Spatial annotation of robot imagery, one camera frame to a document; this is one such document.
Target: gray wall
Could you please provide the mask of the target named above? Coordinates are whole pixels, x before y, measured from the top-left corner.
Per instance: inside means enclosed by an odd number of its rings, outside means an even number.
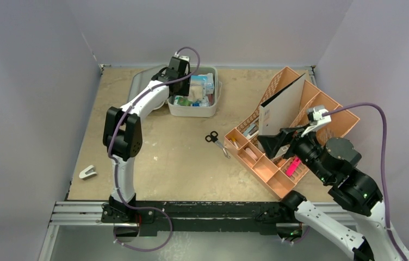
[[[386,112],[392,221],[409,247],[409,1],[355,0],[316,77],[319,87],[341,104],[375,102]],[[363,156],[358,167],[380,183],[379,114],[372,108],[354,112],[361,122],[348,138]]]
[[[99,75],[64,0],[0,1],[0,260],[37,260]]]
[[[203,62],[304,66],[320,60],[352,0],[68,0],[100,63],[157,65],[184,45]]]

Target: tabletop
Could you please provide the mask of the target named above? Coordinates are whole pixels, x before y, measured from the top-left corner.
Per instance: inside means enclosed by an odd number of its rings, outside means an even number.
[[[145,69],[106,68],[78,156],[69,200],[107,200],[113,188],[111,162],[102,144],[107,109],[126,103],[133,77]],[[138,200],[276,201],[233,157],[227,159],[211,131],[223,138],[257,107],[273,75],[279,70],[219,69],[222,82],[217,111],[210,118],[175,117],[167,105],[142,122],[144,143],[134,164]],[[97,176],[82,180],[79,173],[94,165]],[[312,202],[332,202],[311,172],[294,188]]]

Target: cable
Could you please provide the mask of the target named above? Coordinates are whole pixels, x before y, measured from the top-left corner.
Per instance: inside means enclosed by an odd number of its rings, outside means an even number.
[[[309,231],[310,231],[310,226],[308,226],[308,227],[306,228],[306,230],[302,233],[301,238],[298,239],[298,240],[296,240],[296,241],[294,241],[293,244],[301,243],[301,241],[304,240],[304,238],[307,236],[307,234],[308,234]]]
[[[198,71],[198,68],[200,67],[200,55],[198,54],[198,52],[197,52],[195,49],[193,49],[193,48],[191,48],[191,47],[188,47],[188,46],[180,48],[179,51],[176,52],[176,54],[178,54],[180,51],[182,51],[182,50],[184,50],[184,49],[192,50],[192,51],[196,54],[196,59],[197,59],[196,69],[193,71],[193,73],[189,73],[188,75],[186,75],[186,76],[184,76],[184,77],[182,77],[182,78],[179,78],[179,79],[176,79],[176,80],[171,80],[171,81],[165,82],[165,83],[160,83],[160,84],[157,84],[157,85],[151,87],[150,89],[146,89],[144,92],[141,93],[141,95],[139,95],[139,97],[138,97],[137,99],[135,99],[135,100],[132,102],[132,104],[131,104],[131,105],[129,106],[129,108],[125,111],[125,113],[123,113],[123,115],[121,116],[120,120],[118,121],[118,123],[117,123],[117,125],[116,125],[116,128],[115,128],[115,131],[113,132],[113,136],[112,136],[112,139],[111,139],[111,141],[110,141],[110,145],[109,145],[108,150],[107,150],[107,152],[108,152],[108,157],[115,162],[115,165],[118,166],[118,164],[120,163],[120,162],[119,162],[115,157],[113,157],[112,154],[111,154],[111,151],[112,151],[112,149],[113,149],[113,144],[115,143],[115,137],[116,137],[116,135],[118,134],[118,130],[120,129],[121,125],[122,125],[123,122],[125,121],[126,116],[129,114],[129,112],[131,112],[131,110],[134,108],[134,106],[135,106],[143,97],[145,97],[145,95],[147,95],[147,93],[153,91],[154,89],[159,88],[159,87],[161,87],[161,86],[165,86],[165,85],[169,85],[169,84],[181,82],[181,81],[183,81],[183,80],[185,80],[185,79],[190,78],[192,74],[194,74],[194,73],[196,73],[196,72]],[[158,250],[158,249],[162,248],[163,246],[165,246],[165,245],[169,242],[169,240],[171,239],[171,237],[172,237],[172,221],[171,221],[171,218],[170,218],[164,211],[162,211],[162,210],[159,209],[159,208],[155,208],[155,207],[134,207],[134,206],[130,206],[130,205],[128,204],[128,202],[126,202],[126,200],[123,198],[123,195],[121,194],[120,186],[119,186],[119,181],[118,181],[118,168],[117,168],[117,167],[114,168],[114,179],[115,179],[116,192],[118,193],[118,196],[120,197],[121,202],[123,202],[123,204],[124,204],[126,207],[128,207],[128,208],[130,208],[130,209],[133,209],[133,210],[149,209],[149,210],[158,211],[158,212],[162,213],[162,214],[167,218],[168,223],[169,223],[169,227],[170,227],[169,235],[168,235],[168,238],[166,239],[166,241],[164,241],[164,243],[162,243],[161,245],[159,245],[159,246],[157,246],[157,247],[154,247],[154,248],[144,249],[144,248],[138,248],[138,247],[135,247],[135,246],[126,245],[125,243],[122,243],[122,242],[116,237],[115,230],[114,230],[114,233],[113,233],[113,236],[114,236],[114,238],[115,238],[114,243],[118,243],[118,244],[120,244],[121,246],[130,248],[130,249],[133,249],[133,250],[136,250],[136,251],[140,251],[140,252],[151,252],[151,251]]]
[[[398,254],[403,258],[403,260],[407,261],[408,259],[406,258],[405,254],[403,251],[400,249],[398,244],[395,241],[395,237],[393,235],[393,232],[390,230],[391,228],[391,210],[390,210],[390,203],[389,203],[389,198],[388,198],[388,192],[387,192],[387,182],[386,182],[386,170],[385,170],[385,160],[386,160],[386,143],[387,143],[387,119],[386,119],[386,114],[382,110],[381,107],[374,103],[370,102],[360,102],[360,103],[355,103],[351,105],[344,106],[342,108],[329,111],[328,113],[323,113],[322,116],[329,116],[335,113],[338,113],[343,110],[348,110],[351,108],[355,107],[360,107],[360,106],[371,106],[375,108],[377,111],[379,111],[379,114],[381,114],[382,118],[382,146],[381,146],[381,180],[382,180],[382,193],[384,195],[384,203],[385,203],[385,216],[386,216],[386,227],[387,233],[391,239],[391,242],[395,249],[398,251]]]

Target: box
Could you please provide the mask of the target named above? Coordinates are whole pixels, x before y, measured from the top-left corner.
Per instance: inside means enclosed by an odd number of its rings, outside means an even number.
[[[212,66],[200,66],[194,75],[212,73],[214,78],[214,103],[209,107],[192,107],[174,105],[174,97],[168,98],[169,112],[174,116],[179,117],[212,117],[216,113],[219,96],[222,90],[222,83],[218,81],[218,71]]]
[[[230,154],[232,154],[235,159],[237,159],[238,162],[240,162],[248,170],[249,173],[253,174],[259,180],[259,182],[277,198],[283,198],[288,192],[290,192],[304,177],[309,169],[301,163],[293,175],[288,177],[286,175],[286,170],[294,160],[294,157],[287,160],[282,159],[275,164],[265,156],[265,153],[259,150],[257,146],[257,136],[255,135],[248,140],[243,135],[243,132],[249,127],[250,124],[259,118],[260,104],[270,98],[273,94],[286,87],[298,77],[299,74],[289,67],[285,67],[283,70],[277,73],[270,82],[261,101],[259,102],[259,105],[256,107],[256,110],[245,121],[227,133],[224,138],[224,146],[228,149]],[[299,100],[299,113],[291,125],[287,127],[307,124],[308,119],[306,110],[317,105],[324,105],[328,111],[341,107],[339,103],[319,90],[315,85],[308,81],[304,81],[302,96]],[[279,117],[283,117],[282,111],[280,112]],[[345,110],[331,115],[331,120],[331,123],[317,131],[317,139],[322,145],[324,145],[325,142],[331,137],[345,136],[360,119],[350,111]],[[232,138],[236,140],[238,147],[235,147],[232,142]],[[254,152],[256,159],[253,159],[245,151],[246,148],[250,148]]]

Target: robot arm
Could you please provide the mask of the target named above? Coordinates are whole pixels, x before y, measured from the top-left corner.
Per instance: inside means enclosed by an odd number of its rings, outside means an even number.
[[[322,116],[325,112],[324,107],[315,107],[307,112],[310,124],[283,128],[278,135],[260,135],[258,141],[268,157],[289,144],[284,157],[297,156],[323,185],[332,186],[328,193],[354,218],[364,240],[360,240],[361,234],[348,231],[334,219],[318,212],[296,191],[291,191],[282,203],[294,211],[296,219],[317,229],[352,258],[356,258],[356,252],[359,252],[366,260],[404,260],[387,233],[387,229],[391,229],[396,244],[409,260],[409,250],[396,231],[385,226],[384,201],[379,187],[371,177],[355,168],[361,155],[354,150],[352,143],[343,138],[331,138],[325,146],[318,143],[314,131],[331,121],[329,116],[328,119]]]
[[[161,86],[156,88],[153,91],[149,89],[155,85],[161,84],[162,82],[158,80],[152,80],[148,84],[148,86],[132,101],[126,103],[125,105],[121,106],[120,109],[124,113],[126,110],[131,110],[131,115],[127,118],[126,124],[132,124],[135,126],[136,122],[142,122],[150,112],[152,112],[158,104],[161,104],[169,97],[169,87],[168,86]],[[141,128],[139,127],[138,135],[135,135],[137,139],[132,142],[133,150],[140,149],[142,146],[142,132]],[[120,184],[120,191],[123,195],[123,198],[129,202],[133,199],[135,195],[134,186],[133,186],[133,176],[134,176],[134,160],[137,153],[130,153],[130,157],[125,160],[122,156],[118,156],[117,153],[114,153],[113,157],[116,159],[111,159],[111,165],[113,168],[113,172],[115,172],[115,168],[117,168],[118,172],[118,179]],[[116,188],[113,188],[111,192],[111,196],[114,200],[118,202],[122,202]]]
[[[118,184],[119,188],[113,188],[109,204],[120,212],[126,212],[127,209],[122,203],[123,200],[120,198],[118,189],[126,202],[135,201],[133,173],[135,156],[142,147],[141,122],[168,97],[172,95],[187,96],[189,93],[189,78],[161,86],[166,82],[181,79],[189,73],[189,58],[177,56],[172,57],[169,66],[158,72],[148,86],[132,101],[120,108],[111,107],[107,111],[103,134],[103,144],[107,150],[109,150],[111,140],[114,138],[113,134],[118,128],[111,148],[111,163],[113,172],[117,173],[114,178],[118,178],[114,184]],[[126,127],[125,130],[122,130],[118,123],[126,112],[128,114],[123,121],[123,125]]]

